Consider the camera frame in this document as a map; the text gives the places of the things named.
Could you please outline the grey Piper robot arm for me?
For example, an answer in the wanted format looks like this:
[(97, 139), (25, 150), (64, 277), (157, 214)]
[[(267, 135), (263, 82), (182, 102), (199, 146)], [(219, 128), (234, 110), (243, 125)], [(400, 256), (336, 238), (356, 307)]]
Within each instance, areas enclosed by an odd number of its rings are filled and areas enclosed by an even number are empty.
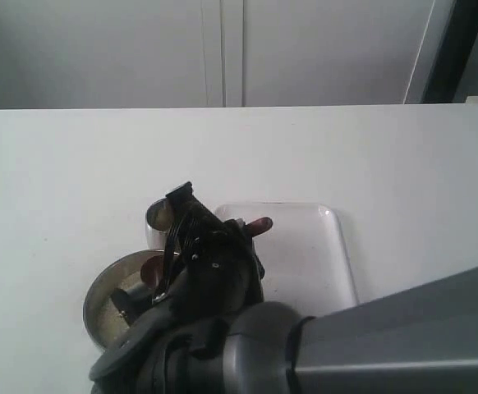
[(96, 393), (478, 393), (478, 268), (323, 317), (260, 298), (270, 223), (194, 205), (164, 298), (96, 361)]

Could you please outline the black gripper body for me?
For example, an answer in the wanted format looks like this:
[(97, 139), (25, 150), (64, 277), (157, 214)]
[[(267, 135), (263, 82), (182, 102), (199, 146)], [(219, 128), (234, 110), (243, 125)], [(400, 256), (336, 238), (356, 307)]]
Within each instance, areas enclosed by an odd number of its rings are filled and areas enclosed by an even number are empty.
[(177, 268), (190, 279), (186, 297), (172, 308), (178, 323), (236, 313), (246, 305), (261, 302), (264, 270), (255, 253), (253, 239), (242, 230), (244, 222), (218, 219), (201, 204), (174, 215), (163, 257), (163, 295)]

